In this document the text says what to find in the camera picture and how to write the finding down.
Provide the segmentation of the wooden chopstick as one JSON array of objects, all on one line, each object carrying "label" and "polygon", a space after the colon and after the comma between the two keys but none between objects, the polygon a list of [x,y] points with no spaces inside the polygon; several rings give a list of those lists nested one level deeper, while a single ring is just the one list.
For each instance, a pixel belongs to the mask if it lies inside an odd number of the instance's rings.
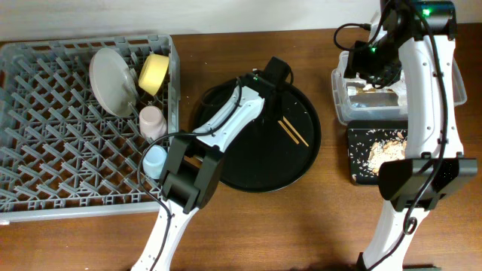
[{"label": "wooden chopstick", "polygon": [[305,138],[295,129],[295,127],[289,122],[286,117],[282,117],[282,122],[288,127],[288,129],[293,133],[293,135],[299,142],[302,142],[307,147],[310,146],[305,140]]},{"label": "wooden chopstick", "polygon": [[291,138],[291,140],[296,144],[299,145],[300,142],[295,138],[293,133],[288,129],[288,127],[281,121],[278,120],[278,124],[283,128],[283,130],[287,133],[287,135]]}]

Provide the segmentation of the white napkin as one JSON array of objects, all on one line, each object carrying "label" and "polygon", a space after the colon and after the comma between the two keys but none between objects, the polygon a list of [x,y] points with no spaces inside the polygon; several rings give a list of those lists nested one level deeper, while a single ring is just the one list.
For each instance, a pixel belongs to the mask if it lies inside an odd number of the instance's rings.
[{"label": "white napkin", "polygon": [[[376,89],[372,84],[369,84],[367,81],[362,80],[359,77],[346,79],[346,92],[348,86]],[[376,93],[348,97],[349,103],[356,108],[379,108],[406,105],[406,86],[403,81],[399,81],[390,87],[377,89]]]}]

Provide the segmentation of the food scraps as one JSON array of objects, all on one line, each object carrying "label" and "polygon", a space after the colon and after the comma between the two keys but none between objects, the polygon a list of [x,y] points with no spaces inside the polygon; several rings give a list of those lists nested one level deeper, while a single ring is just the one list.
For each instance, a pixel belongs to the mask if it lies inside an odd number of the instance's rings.
[{"label": "food scraps", "polygon": [[393,139],[374,142],[368,156],[368,169],[379,175],[383,163],[405,159],[407,140],[401,132],[394,134]]}]

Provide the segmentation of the pink cup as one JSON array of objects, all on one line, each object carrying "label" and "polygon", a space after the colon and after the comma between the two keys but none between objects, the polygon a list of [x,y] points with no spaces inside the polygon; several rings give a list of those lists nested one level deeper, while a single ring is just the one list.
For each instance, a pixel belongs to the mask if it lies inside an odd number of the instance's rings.
[{"label": "pink cup", "polygon": [[139,113],[139,130],[145,139],[156,140],[167,133],[163,112],[155,106],[146,106]]}]

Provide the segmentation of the yellow bowl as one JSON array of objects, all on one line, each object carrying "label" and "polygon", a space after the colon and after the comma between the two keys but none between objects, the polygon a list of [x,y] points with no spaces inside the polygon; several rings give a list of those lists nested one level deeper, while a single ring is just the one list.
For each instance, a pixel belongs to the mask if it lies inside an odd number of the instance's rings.
[{"label": "yellow bowl", "polygon": [[139,87],[146,93],[156,96],[169,68],[169,57],[150,54],[144,62],[139,76]]}]

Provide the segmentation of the light blue cup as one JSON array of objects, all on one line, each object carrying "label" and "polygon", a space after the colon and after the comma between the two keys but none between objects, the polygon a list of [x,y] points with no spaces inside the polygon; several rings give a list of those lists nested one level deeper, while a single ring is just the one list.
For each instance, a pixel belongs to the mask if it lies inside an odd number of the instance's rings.
[{"label": "light blue cup", "polygon": [[152,179],[158,179],[166,162],[167,151],[159,146],[152,146],[145,154],[142,160],[144,173]]}]

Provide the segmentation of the grey plate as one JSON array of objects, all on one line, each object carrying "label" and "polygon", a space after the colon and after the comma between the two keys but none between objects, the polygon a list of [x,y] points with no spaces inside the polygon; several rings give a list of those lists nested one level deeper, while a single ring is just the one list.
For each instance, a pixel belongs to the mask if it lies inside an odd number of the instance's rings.
[{"label": "grey plate", "polygon": [[90,85],[97,102],[115,117],[129,117],[139,94],[131,69],[115,50],[102,48],[90,61]]}]

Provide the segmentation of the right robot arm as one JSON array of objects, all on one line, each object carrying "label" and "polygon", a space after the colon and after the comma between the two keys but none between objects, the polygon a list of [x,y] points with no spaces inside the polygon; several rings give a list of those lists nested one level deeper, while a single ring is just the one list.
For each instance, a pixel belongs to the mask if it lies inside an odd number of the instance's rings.
[{"label": "right robot arm", "polygon": [[387,87],[403,78],[407,88],[407,147],[403,160],[382,164],[384,200],[359,270],[400,270],[414,233],[438,202],[477,174],[464,155],[453,105],[456,10],[450,1],[388,0],[380,19],[366,25],[368,41],[348,48],[345,78]]}]

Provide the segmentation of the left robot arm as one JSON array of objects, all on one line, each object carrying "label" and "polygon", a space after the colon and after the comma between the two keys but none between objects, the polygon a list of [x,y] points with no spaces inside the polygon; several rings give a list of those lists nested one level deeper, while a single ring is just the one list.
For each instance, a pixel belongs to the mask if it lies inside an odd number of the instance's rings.
[{"label": "left robot arm", "polygon": [[247,125],[274,113],[283,87],[293,80],[289,64],[274,56],[263,70],[216,86],[231,94],[202,126],[192,132],[166,134],[150,143],[146,151],[165,140],[169,148],[156,179],[158,195],[145,191],[160,210],[140,258],[133,264],[134,270],[170,268],[187,225],[207,205],[218,186],[225,151]]}]

